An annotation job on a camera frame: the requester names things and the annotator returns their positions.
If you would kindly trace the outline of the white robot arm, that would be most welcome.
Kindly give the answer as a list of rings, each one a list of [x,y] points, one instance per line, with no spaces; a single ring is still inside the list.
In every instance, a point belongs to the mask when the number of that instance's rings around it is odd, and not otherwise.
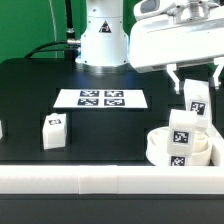
[[[86,0],[82,67],[97,72],[131,65],[140,73],[165,70],[175,88],[179,67],[213,63],[215,87],[224,69],[224,5],[214,0],[141,0],[136,23],[123,30],[123,0]]]

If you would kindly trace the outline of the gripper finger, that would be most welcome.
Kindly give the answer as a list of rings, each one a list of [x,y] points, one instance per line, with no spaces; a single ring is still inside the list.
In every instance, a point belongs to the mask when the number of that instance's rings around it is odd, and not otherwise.
[[[219,76],[224,69],[224,57],[217,57],[213,60],[214,65],[216,66],[213,75],[210,77],[210,85],[216,90],[219,89],[220,81]]]
[[[166,66],[166,72],[174,82],[174,91],[180,94],[183,91],[184,82],[181,81],[177,76],[178,67],[176,64],[168,64]]]

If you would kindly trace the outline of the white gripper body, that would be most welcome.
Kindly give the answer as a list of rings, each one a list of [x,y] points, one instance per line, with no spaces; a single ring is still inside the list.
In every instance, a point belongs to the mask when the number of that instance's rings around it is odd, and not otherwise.
[[[224,56],[224,9],[213,9],[205,20],[176,24],[160,15],[136,22],[130,34],[129,60],[139,73],[168,64],[201,64]]]

